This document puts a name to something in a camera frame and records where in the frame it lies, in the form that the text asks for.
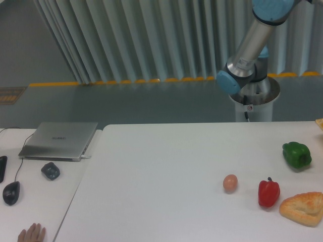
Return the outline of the person's bare hand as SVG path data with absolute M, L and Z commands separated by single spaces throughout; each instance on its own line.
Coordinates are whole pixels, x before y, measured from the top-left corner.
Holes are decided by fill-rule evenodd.
M 46 235 L 46 228 L 40 223 L 33 223 L 28 230 L 22 230 L 18 235 L 17 242 L 43 242 Z

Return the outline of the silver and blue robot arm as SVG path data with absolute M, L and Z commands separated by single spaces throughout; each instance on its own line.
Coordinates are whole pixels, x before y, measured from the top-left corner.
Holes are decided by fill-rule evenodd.
M 261 79 L 256 65 L 267 57 L 265 47 L 274 40 L 275 56 L 270 70 L 276 73 L 322 74 L 322 1 L 252 1 L 253 20 L 234 54 L 216 75 L 219 87 L 228 94 L 238 93 L 248 83 Z

